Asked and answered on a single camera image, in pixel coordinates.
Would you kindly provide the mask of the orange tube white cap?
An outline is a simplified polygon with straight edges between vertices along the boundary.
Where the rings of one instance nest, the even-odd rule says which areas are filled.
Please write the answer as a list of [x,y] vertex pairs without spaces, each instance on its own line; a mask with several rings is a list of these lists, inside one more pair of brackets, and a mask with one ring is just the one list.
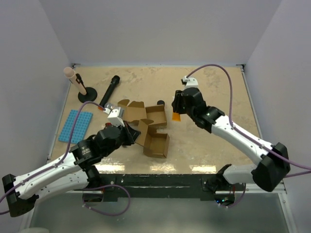
[[173,112],[172,113],[172,120],[173,121],[181,121],[181,116],[179,113]]

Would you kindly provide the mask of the small black round cap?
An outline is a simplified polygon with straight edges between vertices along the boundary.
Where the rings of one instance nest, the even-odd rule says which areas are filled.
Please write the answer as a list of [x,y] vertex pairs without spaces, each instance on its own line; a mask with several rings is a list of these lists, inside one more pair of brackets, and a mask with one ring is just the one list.
[[159,101],[157,102],[157,105],[165,105],[165,102],[164,102],[163,100],[159,100]]

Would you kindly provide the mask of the taped cardboard box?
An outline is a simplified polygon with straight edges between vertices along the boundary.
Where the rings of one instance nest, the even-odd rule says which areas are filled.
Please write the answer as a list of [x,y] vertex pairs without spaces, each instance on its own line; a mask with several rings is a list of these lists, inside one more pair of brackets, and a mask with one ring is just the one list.
[[117,106],[124,110],[123,120],[129,123],[138,125],[138,122],[141,119],[149,119],[153,121],[151,123],[152,126],[167,126],[164,104],[145,106],[143,101],[130,101],[129,99],[123,99],[118,102]]

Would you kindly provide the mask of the small cardboard box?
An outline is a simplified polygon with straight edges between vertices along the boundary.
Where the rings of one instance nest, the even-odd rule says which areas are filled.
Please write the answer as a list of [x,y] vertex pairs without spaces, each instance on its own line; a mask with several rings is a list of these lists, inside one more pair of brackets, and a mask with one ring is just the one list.
[[136,144],[143,147],[143,154],[152,158],[165,159],[168,156],[170,137],[167,133],[158,133],[150,119],[141,119],[138,123],[140,136]]

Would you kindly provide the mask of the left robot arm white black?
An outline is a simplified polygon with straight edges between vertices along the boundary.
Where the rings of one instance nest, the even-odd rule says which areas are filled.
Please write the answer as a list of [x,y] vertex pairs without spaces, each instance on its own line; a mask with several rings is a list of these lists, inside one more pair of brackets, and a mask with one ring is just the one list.
[[96,190],[103,181],[95,164],[121,146],[135,144],[140,132],[130,126],[107,126],[71,147],[55,161],[24,175],[2,178],[11,217],[31,211],[35,204],[59,193]]

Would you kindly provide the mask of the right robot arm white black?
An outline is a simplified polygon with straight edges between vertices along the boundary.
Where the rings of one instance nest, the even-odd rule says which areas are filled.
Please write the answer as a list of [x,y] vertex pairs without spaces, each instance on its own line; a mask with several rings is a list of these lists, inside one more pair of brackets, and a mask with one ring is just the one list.
[[207,181],[207,187],[227,191],[237,183],[254,183],[272,192],[290,171],[285,145],[273,145],[238,125],[231,125],[229,117],[214,106],[207,106],[198,88],[177,90],[172,102],[173,113],[186,114],[201,129],[212,133],[243,152],[252,163],[244,166],[227,164]]

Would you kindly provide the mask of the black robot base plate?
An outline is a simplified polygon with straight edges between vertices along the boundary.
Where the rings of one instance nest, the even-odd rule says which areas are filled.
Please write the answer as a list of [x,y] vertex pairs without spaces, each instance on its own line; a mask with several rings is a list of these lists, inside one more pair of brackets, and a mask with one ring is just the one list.
[[118,187],[102,188],[104,185],[124,187],[131,198],[200,199],[212,201],[215,195],[224,198],[232,186],[213,185],[214,174],[100,174],[101,181],[89,184],[82,191],[97,191],[104,201],[126,198],[125,191]]

